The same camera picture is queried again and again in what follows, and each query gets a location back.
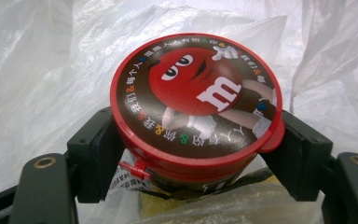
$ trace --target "red lid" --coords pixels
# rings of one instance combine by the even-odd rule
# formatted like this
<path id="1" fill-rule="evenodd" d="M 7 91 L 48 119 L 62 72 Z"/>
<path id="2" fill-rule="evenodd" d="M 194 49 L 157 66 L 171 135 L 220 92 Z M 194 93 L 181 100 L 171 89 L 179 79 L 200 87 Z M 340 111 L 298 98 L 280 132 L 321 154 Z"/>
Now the red lid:
<path id="1" fill-rule="evenodd" d="M 238 170 L 282 141 L 277 79 L 257 55 L 220 36 L 142 45 L 116 71 L 110 94 L 129 150 L 164 173 Z"/>

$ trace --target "white plastic sheet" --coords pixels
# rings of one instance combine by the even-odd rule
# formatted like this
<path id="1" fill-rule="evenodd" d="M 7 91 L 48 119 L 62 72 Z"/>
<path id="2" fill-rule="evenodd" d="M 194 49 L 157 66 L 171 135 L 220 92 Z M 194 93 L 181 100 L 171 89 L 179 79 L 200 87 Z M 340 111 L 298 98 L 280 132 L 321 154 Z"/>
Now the white plastic sheet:
<path id="1" fill-rule="evenodd" d="M 284 109 L 333 140 L 334 155 L 358 152 L 357 0 L 0 1 L 0 191 L 28 160 L 63 153 L 109 106 L 112 76 L 130 52 L 183 32 L 252 49 L 279 79 Z M 80 205 L 80 216 L 93 208 Z"/>

